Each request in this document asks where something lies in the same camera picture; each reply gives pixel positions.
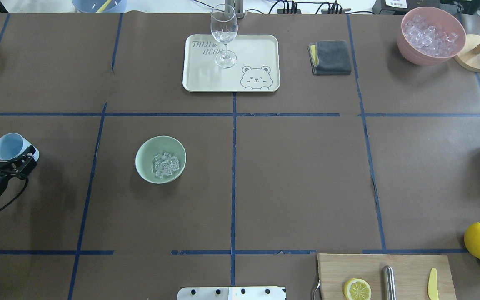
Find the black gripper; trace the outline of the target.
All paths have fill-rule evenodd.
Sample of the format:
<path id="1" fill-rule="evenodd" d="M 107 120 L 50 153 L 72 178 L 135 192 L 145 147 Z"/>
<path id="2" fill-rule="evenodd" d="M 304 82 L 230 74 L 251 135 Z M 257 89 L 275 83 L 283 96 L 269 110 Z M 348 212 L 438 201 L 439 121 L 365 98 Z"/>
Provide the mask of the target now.
<path id="1" fill-rule="evenodd" d="M 33 169 L 38 165 L 34 155 L 39 154 L 34 147 L 27 147 L 16 158 L 9 161 L 0 161 L 0 175 L 10 176 L 19 180 L 28 179 Z"/>

